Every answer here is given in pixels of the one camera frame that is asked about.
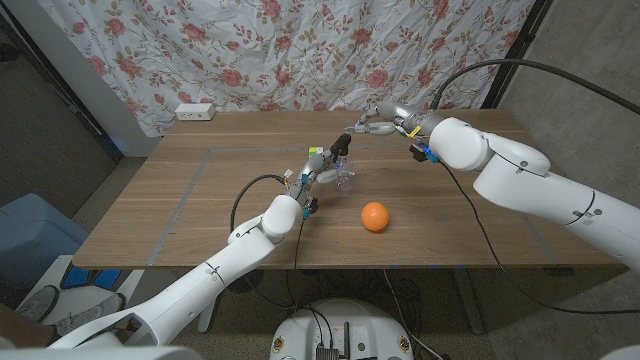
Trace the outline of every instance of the black cable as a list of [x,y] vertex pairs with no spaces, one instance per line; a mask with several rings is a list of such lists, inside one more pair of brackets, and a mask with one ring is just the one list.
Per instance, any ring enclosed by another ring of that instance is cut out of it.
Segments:
[[318,330],[320,330],[320,344],[324,346],[324,338],[322,337],[322,326],[320,326],[320,320],[318,320],[318,317],[316,316],[315,311],[311,310],[311,314],[316,319],[316,323],[318,324]]
[[253,283],[251,283],[251,280],[249,280],[248,277],[244,276],[244,280],[247,282],[247,284],[249,284],[249,287],[251,287],[251,290],[255,291],[256,294],[260,295],[261,298],[263,298],[266,302],[270,303],[271,305],[277,307],[278,309],[282,309],[282,310],[292,310],[296,308],[295,304],[292,305],[282,305],[282,304],[278,304],[277,302],[269,299],[266,295],[264,295],[263,293],[261,293],[254,285]]
[[298,233],[298,241],[296,241],[296,256],[293,259],[293,269],[298,269],[298,247],[300,246],[300,237],[302,236],[302,227],[304,226],[304,220],[302,220],[302,224],[300,224],[300,232]]
[[320,315],[320,317],[324,320],[324,322],[327,323],[327,329],[329,329],[329,349],[333,349],[333,331],[331,331],[331,325],[329,325],[329,321],[327,321],[327,318],[324,317],[324,315],[322,315],[321,312],[312,308],[311,305],[303,306],[301,307],[301,309],[311,310],[312,313]]
[[[273,175],[273,174],[266,174],[266,175],[260,175],[257,178],[251,180],[238,194],[238,197],[236,198],[236,201],[233,203],[233,207],[231,208],[231,220],[229,222],[229,227],[230,227],[230,232],[233,232],[233,230],[235,229],[235,218],[236,218],[236,209],[238,208],[238,204],[240,203],[240,200],[242,199],[242,196],[244,195],[244,193],[247,192],[247,190],[249,190],[249,188],[257,183],[260,180],[263,179],[276,179],[278,180],[278,182],[280,182],[282,185],[284,185],[284,179],[281,176],[278,175]],[[261,298],[263,298],[265,301],[267,301],[268,303],[270,303],[271,305],[277,307],[278,309],[283,309],[283,310],[291,310],[291,309],[295,309],[295,304],[292,305],[282,305],[279,304],[271,299],[269,299],[266,295],[264,295],[262,292],[260,292],[251,282],[251,280],[249,280],[249,278],[244,275],[243,276],[244,281],[249,285],[249,287],[251,288],[251,290],[253,290],[254,292],[256,292]]]
[[230,227],[230,230],[229,230],[229,231],[230,231],[230,232],[233,232],[233,230],[235,230],[235,228],[236,228],[236,227],[234,226],[235,219],[236,219],[236,209],[238,208],[238,204],[240,203],[240,199],[242,199],[242,196],[244,195],[244,193],[246,193],[246,192],[247,192],[247,190],[249,190],[249,188],[250,188],[253,184],[257,183],[257,182],[258,182],[258,181],[260,181],[260,180],[263,180],[263,179],[269,179],[269,178],[271,178],[271,179],[276,179],[276,180],[278,180],[278,182],[280,182],[280,184],[284,185],[284,178],[283,178],[282,176],[273,175],[273,174],[260,175],[260,176],[258,176],[257,178],[255,178],[255,179],[251,180],[251,181],[250,181],[250,182],[249,182],[249,183],[248,183],[248,184],[247,184],[247,185],[242,189],[242,191],[240,191],[240,194],[238,194],[238,197],[236,198],[236,202],[235,202],[235,203],[233,203],[233,207],[231,208],[231,221],[230,221],[230,224],[229,224],[229,227]]
[[540,306],[543,306],[543,307],[546,307],[546,308],[549,308],[549,309],[552,309],[552,310],[556,310],[556,311],[570,313],[570,314],[616,315],[616,314],[637,314],[637,313],[640,313],[640,309],[604,310],[604,311],[586,311],[586,310],[565,309],[565,308],[560,308],[560,307],[557,307],[557,306],[545,304],[542,301],[540,301],[540,300],[534,298],[533,296],[529,295],[528,292],[526,292],[522,287],[520,287],[520,285],[518,285],[518,283],[516,283],[515,280],[513,280],[513,278],[509,275],[509,273],[507,273],[507,270],[504,268],[504,266],[502,266],[502,263],[500,262],[500,259],[498,259],[498,255],[496,255],[496,252],[493,249],[493,245],[491,244],[491,241],[489,240],[489,236],[487,235],[487,231],[484,229],[484,226],[482,225],[482,221],[480,221],[480,217],[478,216],[478,210],[476,210],[476,207],[473,204],[473,202],[471,201],[471,199],[469,199],[469,196],[467,196],[467,194],[464,192],[464,190],[462,190],[462,186],[460,186],[460,183],[458,182],[458,179],[456,179],[455,175],[453,175],[453,172],[451,172],[451,170],[449,169],[449,167],[445,163],[440,162],[440,164],[447,170],[449,175],[451,175],[451,178],[456,183],[456,186],[458,187],[458,190],[460,190],[460,192],[462,193],[464,198],[467,199],[467,201],[469,202],[469,205],[471,205],[471,209],[473,209],[473,214],[476,217],[476,222],[480,226],[480,230],[482,230],[482,234],[484,235],[485,240],[487,240],[487,245],[489,245],[489,250],[491,251],[491,255],[493,255],[493,258],[495,259],[496,263],[500,267],[500,270],[502,270],[504,275],[507,277],[507,280],[509,280],[509,282],[511,284],[513,284],[513,286],[515,286],[516,289],[518,289],[523,295],[525,295],[527,298],[529,298],[529,300],[535,302],[536,304],[538,304]]
[[467,72],[471,71],[471,70],[475,70],[477,68],[481,68],[484,66],[489,66],[489,65],[502,65],[502,64],[514,64],[514,65],[523,65],[523,66],[528,66],[528,67],[532,67],[538,70],[542,70],[542,71],[546,71],[548,73],[552,73],[554,75],[558,75],[560,77],[563,77],[567,80],[573,81],[574,83],[578,84],[578,85],[582,85],[584,87],[586,87],[587,89],[595,92],[596,94],[602,95],[604,97],[606,97],[607,99],[615,102],[618,105],[621,105],[631,111],[633,111],[634,113],[640,115],[640,106],[632,103],[629,100],[623,99],[620,96],[612,93],[611,91],[605,90],[603,88],[601,88],[600,86],[589,82],[581,77],[578,77],[576,75],[573,75],[571,73],[568,73],[564,70],[558,69],[556,67],[550,66],[550,65],[546,65],[546,64],[541,64],[538,62],[534,62],[534,61],[529,61],[529,60],[520,60],[520,59],[496,59],[496,60],[487,60],[487,61],[481,61],[477,64],[473,64],[470,65],[460,71],[458,71],[457,73],[451,75],[442,85],[440,85],[440,88],[438,89],[438,92],[436,93],[436,96],[433,98],[433,100],[431,101],[431,105],[429,105],[429,107],[431,109],[436,110],[438,108],[438,105],[440,104],[440,99],[442,98],[442,94],[444,94],[444,90],[447,88],[447,86],[449,84],[451,84],[456,78],[458,78],[460,75],[466,74]]

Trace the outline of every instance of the gray wall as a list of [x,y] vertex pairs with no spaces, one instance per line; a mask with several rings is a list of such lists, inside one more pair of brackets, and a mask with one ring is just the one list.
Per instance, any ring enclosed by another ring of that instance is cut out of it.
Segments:
[[[638,1],[556,0],[525,59],[640,104]],[[640,207],[640,116],[580,86],[520,68],[510,110],[566,176]]]
[[125,104],[93,71],[37,0],[4,0],[4,3],[120,151],[125,156],[149,156],[160,138],[145,136]]

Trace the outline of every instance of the wooden table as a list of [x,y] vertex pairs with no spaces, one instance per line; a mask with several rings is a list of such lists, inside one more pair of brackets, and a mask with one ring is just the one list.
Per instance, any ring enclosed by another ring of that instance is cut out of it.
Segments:
[[[478,129],[523,143],[531,137],[502,110],[448,110]],[[160,142],[74,256],[83,268],[193,267],[227,242],[238,192],[258,175],[297,172],[308,147],[331,145],[359,111],[218,113],[209,122],[178,122]],[[410,140],[354,136],[352,188],[314,185],[320,209],[305,222],[299,268],[428,268],[496,265],[469,204],[442,166],[418,163]],[[525,218],[481,198],[477,174],[454,172],[476,204],[500,260],[508,266],[617,264],[546,220]],[[282,193],[276,181],[253,186],[236,226]],[[390,223],[367,231],[360,211],[383,203]],[[293,268],[298,228],[261,268]]]

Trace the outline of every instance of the blue bin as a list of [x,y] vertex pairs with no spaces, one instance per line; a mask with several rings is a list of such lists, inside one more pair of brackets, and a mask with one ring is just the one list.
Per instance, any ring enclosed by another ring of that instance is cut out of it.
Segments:
[[0,208],[0,282],[32,288],[59,255],[73,255],[89,233],[35,194]]

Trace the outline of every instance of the electrical wire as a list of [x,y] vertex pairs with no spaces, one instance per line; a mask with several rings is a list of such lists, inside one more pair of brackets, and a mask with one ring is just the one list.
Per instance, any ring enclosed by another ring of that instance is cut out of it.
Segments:
[[[240,200],[242,199],[242,196],[247,192],[247,190],[249,190],[249,188],[253,184],[257,183],[260,180],[264,180],[264,179],[276,179],[279,183],[284,185],[284,178],[282,178],[281,176],[278,176],[278,175],[273,175],[273,174],[260,175],[257,178],[251,180],[247,185],[245,185],[245,187],[238,194],[238,197],[236,197],[236,201],[233,203],[233,207],[231,208],[231,220],[229,222],[230,232],[233,232],[233,230],[235,230],[236,209],[238,208],[238,204],[240,203]],[[279,303],[269,299],[266,295],[264,295],[262,292],[260,292],[260,290],[258,290],[258,288],[255,285],[253,285],[251,280],[249,280],[249,277],[244,275],[242,278],[249,285],[251,290],[253,290],[262,299],[264,299],[265,301],[267,301],[271,305],[277,307],[278,309],[291,310],[291,309],[295,309],[296,308],[295,304],[282,305],[282,304],[279,304]]]
[[530,61],[530,60],[520,60],[520,59],[495,59],[495,60],[487,60],[487,61],[481,61],[479,63],[470,65],[458,72],[456,72],[455,74],[451,75],[444,83],[442,83],[442,85],[440,85],[440,88],[438,89],[438,92],[436,93],[436,96],[433,98],[433,100],[431,101],[431,104],[429,105],[429,107],[431,109],[436,110],[438,108],[438,105],[440,104],[440,99],[442,98],[442,94],[444,94],[445,89],[447,88],[447,86],[449,84],[451,84],[455,79],[457,79],[459,76],[466,74],[467,72],[471,71],[471,70],[475,70],[477,68],[481,68],[481,67],[485,67],[485,66],[489,66],[489,65],[502,65],[502,64],[513,64],[513,65],[522,65],[522,66],[527,66],[527,67],[532,67],[538,70],[542,70],[542,71],[546,71],[548,73],[563,77],[569,81],[573,81],[574,83],[578,84],[578,85],[582,85],[583,87],[595,92],[596,94],[602,95],[604,97],[606,97],[607,99],[615,102],[616,104],[623,106],[631,111],[633,111],[634,113],[640,115],[640,106],[632,103],[629,100],[626,100],[614,93],[612,93],[611,91],[608,91],[606,89],[601,88],[600,86],[587,81],[581,77],[578,77],[576,75],[573,75],[569,72],[566,72],[564,70],[558,69],[556,67],[550,66],[550,65],[546,65],[546,64],[541,64],[535,61]]
[[298,233],[298,241],[296,241],[296,255],[293,259],[293,269],[298,269],[298,247],[300,246],[300,237],[302,236],[302,227],[304,226],[304,220],[300,224],[300,232]]
[[236,209],[238,208],[238,204],[240,203],[240,199],[242,199],[242,196],[244,196],[244,193],[247,192],[247,190],[249,190],[249,188],[251,186],[253,186],[253,184],[257,183],[260,180],[264,180],[264,179],[276,179],[278,180],[278,182],[282,185],[284,185],[284,178],[282,176],[278,176],[278,175],[273,175],[273,174],[266,174],[266,175],[260,175],[257,178],[249,181],[249,183],[247,185],[245,185],[245,187],[240,191],[240,193],[238,194],[238,197],[236,197],[236,201],[233,203],[233,207],[231,208],[231,221],[229,223],[229,228],[230,228],[230,232],[233,232],[233,230],[235,230],[235,219],[236,219]]
[[[310,310],[312,313],[320,315],[322,320],[324,320],[324,322],[327,324],[327,330],[329,330],[329,349],[333,349],[333,331],[331,331],[331,325],[329,325],[329,321],[327,321],[327,318],[324,315],[322,315],[320,311],[317,311],[314,308],[312,308],[311,305],[302,306],[301,309]],[[318,322],[318,326],[320,329],[320,333],[322,333],[322,327],[320,327],[319,322]]]
[[405,331],[409,334],[410,337],[416,340],[418,344],[420,344],[425,350],[427,350],[429,353],[435,356],[438,360],[443,360],[440,354],[438,354],[437,352],[435,352],[435,350],[425,345],[422,341],[418,340],[418,337],[416,337],[411,333],[410,329],[407,327],[407,323],[404,321],[404,315],[402,314],[402,309],[400,308],[400,302],[398,301],[396,292],[393,289],[393,285],[391,285],[391,281],[389,281],[389,276],[387,275],[387,269],[382,269],[382,272],[384,273],[384,278],[387,280],[387,285],[389,285],[389,290],[391,290],[391,295],[393,295],[393,300],[395,300],[396,306],[398,306],[398,313],[400,314],[400,320],[402,320],[402,325],[404,326]]
[[513,286],[516,287],[516,289],[518,289],[524,296],[526,296],[527,298],[529,298],[529,300],[535,302],[536,304],[552,309],[552,310],[556,310],[556,311],[560,311],[560,312],[565,312],[565,313],[570,313],[570,314],[581,314],[581,315],[617,315],[617,314],[637,314],[640,313],[640,309],[623,309],[623,310],[602,310],[602,311],[588,311],[588,310],[574,310],[574,309],[565,309],[565,308],[561,308],[561,307],[557,307],[557,306],[553,306],[553,305],[549,305],[549,304],[545,304],[542,301],[534,298],[533,296],[531,296],[528,292],[526,292],[512,277],[511,275],[509,275],[509,273],[507,273],[507,270],[504,268],[504,266],[502,265],[502,262],[500,262],[500,259],[498,259],[498,255],[496,254],[496,251],[493,249],[493,245],[491,244],[491,241],[489,240],[489,235],[487,235],[487,231],[484,228],[484,225],[482,225],[482,221],[480,221],[480,217],[478,216],[478,210],[476,209],[475,205],[473,204],[473,201],[471,201],[471,199],[469,198],[469,196],[467,196],[467,194],[464,192],[464,190],[462,189],[462,186],[460,186],[460,183],[458,182],[458,179],[456,179],[455,175],[453,175],[453,172],[451,172],[451,169],[449,169],[449,167],[443,163],[440,162],[440,164],[447,170],[447,172],[449,173],[449,175],[451,175],[451,178],[453,179],[453,181],[456,183],[456,186],[458,187],[458,190],[460,190],[460,192],[462,193],[462,195],[464,196],[465,199],[467,199],[467,202],[469,203],[469,205],[471,205],[471,209],[473,209],[473,214],[476,218],[476,222],[478,223],[478,226],[480,226],[480,230],[482,230],[482,234],[484,235],[485,240],[487,241],[487,245],[489,245],[489,250],[491,251],[491,255],[493,255],[493,259],[496,261],[496,263],[498,264],[498,267],[500,267],[500,270],[502,270],[502,272],[504,273],[504,275],[507,277],[507,280],[509,280],[509,282],[511,284],[513,284]]

